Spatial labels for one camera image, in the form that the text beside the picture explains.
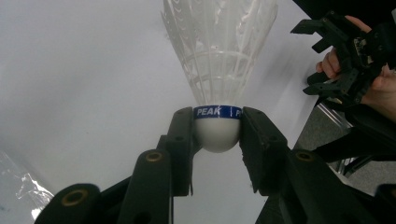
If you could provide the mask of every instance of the shuttlecock cork base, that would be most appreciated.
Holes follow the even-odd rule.
[[[193,109],[197,138],[211,152],[224,152],[239,140],[242,109],[231,105],[203,105]]]

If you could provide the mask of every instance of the plastic wrap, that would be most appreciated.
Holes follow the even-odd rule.
[[[53,195],[0,150],[0,223],[34,223]]]

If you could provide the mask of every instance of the blue band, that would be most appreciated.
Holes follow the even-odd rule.
[[[242,109],[231,105],[202,105],[194,108],[194,119],[241,119]]]

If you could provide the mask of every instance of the gray floor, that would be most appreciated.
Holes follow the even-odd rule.
[[[347,130],[339,128],[320,109],[314,108],[296,147],[312,150],[346,133]],[[371,161],[360,168],[348,180],[354,188],[373,195],[378,185],[396,183],[395,171],[396,161]]]

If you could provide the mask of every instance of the human hand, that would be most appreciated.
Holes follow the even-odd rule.
[[[346,16],[353,24],[358,26],[363,32],[370,32],[371,28],[361,20]],[[324,72],[328,78],[337,79],[341,70],[337,58],[336,49],[326,54],[322,62],[317,63],[317,72]],[[391,119],[396,123],[396,74],[394,70],[389,70],[388,65],[382,67],[382,71],[375,78],[366,94],[362,97],[361,103],[368,105]]]

